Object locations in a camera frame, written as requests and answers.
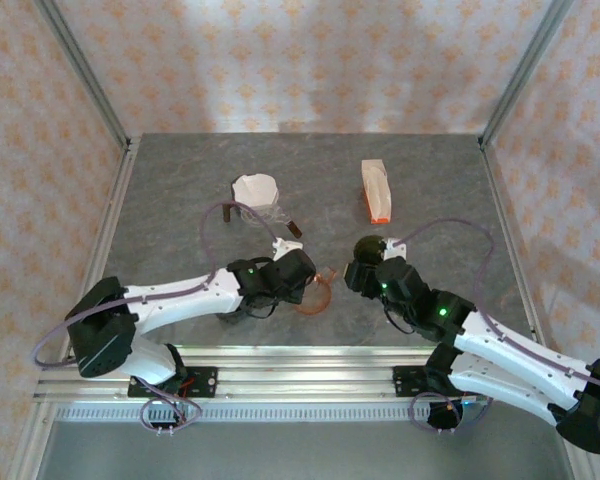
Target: gray work surface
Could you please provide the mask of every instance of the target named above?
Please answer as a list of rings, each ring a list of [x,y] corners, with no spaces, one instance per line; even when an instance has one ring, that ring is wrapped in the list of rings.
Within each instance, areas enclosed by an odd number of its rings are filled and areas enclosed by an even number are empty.
[[[384,161],[392,196],[388,225],[371,225],[362,196],[360,162]],[[476,138],[470,135],[151,134],[142,137],[109,255],[106,274],[125,285],[198,277],[209,271],[198,225],[213,203],[230,198],[242,174],[272,175],[279,204],[303,231],[301,242],[318,270],[338,276],[328,309],[304,316],[280,305],[273,316],[237,325],[214,316],[166,326],[149,336],[180,345],[426,345],[387,324],[382,307],[349,291],[342,274],[355,243],[379,234],[404,237],[439,217],[487,227],[497,252],[484,298],[503,324],[529,336],[529,325]],[[218,209],[207,236],[220,266],[271,255],[264,229]],[[277,234],[293,240],[286,227]],[[408,260],[432,287],[472,300],[473,276],[488,249],[478,232],[439,225],[413,240]]]
[[[569,480],[554,430],[504,405],[437,436],[406,422],[53,426],[39,480]]]

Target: patterned wallpaper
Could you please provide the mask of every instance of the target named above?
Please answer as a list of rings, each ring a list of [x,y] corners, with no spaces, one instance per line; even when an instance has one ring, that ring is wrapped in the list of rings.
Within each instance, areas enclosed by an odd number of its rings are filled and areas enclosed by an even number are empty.
[[[495,142],[554,347],[600,357],[600,0],[571,7]]]
[[[130,135],[481,132],[549,0],[59,0]]]
[[[0,479],[38,378],[27,356],[79,294],[119,156],[33,2],[0,1]]]

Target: black bracket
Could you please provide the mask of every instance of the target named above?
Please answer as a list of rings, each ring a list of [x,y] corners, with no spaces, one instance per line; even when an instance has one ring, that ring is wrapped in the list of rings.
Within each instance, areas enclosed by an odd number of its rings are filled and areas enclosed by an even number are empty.
[[[177,387],[178,396],[186,398],[214,398],[218,387],[218,367],[185,367],[186,376]],[[153,398],[155,394],[131,377],[129,398]]]
[[[396,397],[415,397],[430,392],[424,365],[398,365],[393,367],[393,386]]]

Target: gray floor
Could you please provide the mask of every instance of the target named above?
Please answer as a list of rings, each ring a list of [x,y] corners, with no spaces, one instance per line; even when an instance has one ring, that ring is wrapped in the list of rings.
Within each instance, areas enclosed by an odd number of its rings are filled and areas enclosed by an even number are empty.
[[[381,158],[393,200],[389,225],[372,226],[361,195],[360,161]],[[379,304],[348,291],[342,271],[364,235],[402,237],[438,217],[457,216],[488,227],[496,253],[486,276],[490,312],[528,335],[522,301],[506,251],[476,139],[466,135],[145,135],[109,256],[106,274],[124,284],[158,284],[208,271],[198,223],[212,203],[229,198],[245,173],[275,177],[279,203],[304,232],[301,241],[320,269],[339,272],[330,307],[302,316],[282,305],[266,320],[229,326],[203,317],[150,334],[186,345],[424,345],[386,324]],[[291,238],[282,225],[276,230]],[[220,265],[270,255],[267,235],[218,211],[208,224]],[[430,286],[471,299],[471,284],[487,242],[458,225],[435,227],[409,247],[410,262]]]
[[[455,436],[406,422],[199,424],[156,438],[139,424],[56,422],[40,480],[569,480],[541,420],[503,405]]]

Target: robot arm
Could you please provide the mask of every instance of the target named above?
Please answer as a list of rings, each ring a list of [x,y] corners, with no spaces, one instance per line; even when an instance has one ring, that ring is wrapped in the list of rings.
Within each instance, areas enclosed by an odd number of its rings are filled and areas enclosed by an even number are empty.
[[[428,387],[448,396],[470,391],[509,403],[556,426],[576,446],[600,453],[600,386],[582,379],[600,380],[600,359],[587,365],[490,317],[489,325],[471,302],[430,289],[407,264],[404,245],[396,243],[361,239],[345,282],[438,344],[425,367]]]
[[[110,301],[122,305],[68,328],[80,375],[93,378],[117,371],[177,392],[186,378],[177,350],[143,335],[201,315],[248,314],[279,302],[300,303],[315,266],[300,243],[278,239],[273,246],[273,259],[237,260],[219,269],[204,288],[194,287],[205,283],[207,276],[126,288],[116,277],[98,282],[68,317]]]

